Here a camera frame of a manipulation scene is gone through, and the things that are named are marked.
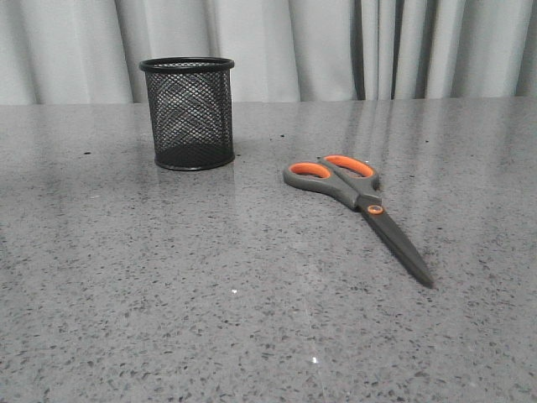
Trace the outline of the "grey curtain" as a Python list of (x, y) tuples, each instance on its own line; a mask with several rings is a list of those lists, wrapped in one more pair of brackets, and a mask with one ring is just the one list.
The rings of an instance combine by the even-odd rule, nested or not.
[(230, 58), (238, 101), (534, 96), (533, 1), (4, 1), (1, 102), (143, 102), (145, 59)]

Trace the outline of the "grey orange handled scissors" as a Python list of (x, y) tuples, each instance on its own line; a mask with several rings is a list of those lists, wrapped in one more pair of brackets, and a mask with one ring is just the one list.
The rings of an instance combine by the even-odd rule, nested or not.
[(283, 177), (289, 186), (331, 196), (351, 210), (360, 212), (418, 282), (430, 288), (434, 285), (432, 274), (420, 253), (383, 206), (378, 194), (378, 172), (368, 163), (341, 154), (330, 154), (316, 162), (289, 165), (284, 169)]

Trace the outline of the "black mesh pen holder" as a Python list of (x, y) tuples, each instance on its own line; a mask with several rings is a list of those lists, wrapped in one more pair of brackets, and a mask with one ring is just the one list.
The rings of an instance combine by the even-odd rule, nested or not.
[(231, 59), (170, 57), (144, 60), (155, 164), (168, 170), (207, 170), (234, 159)]

